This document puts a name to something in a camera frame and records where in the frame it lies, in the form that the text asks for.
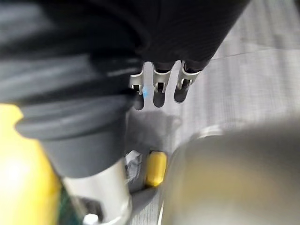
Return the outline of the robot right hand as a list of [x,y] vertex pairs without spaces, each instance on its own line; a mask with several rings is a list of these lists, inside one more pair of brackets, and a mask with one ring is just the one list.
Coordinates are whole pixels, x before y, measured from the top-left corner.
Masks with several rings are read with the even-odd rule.
[[37,140],[85,224],[124,225],[131,79],[151,62],[202,71],[247,0],[3,0],[0,101],[15,105],[23,137]]

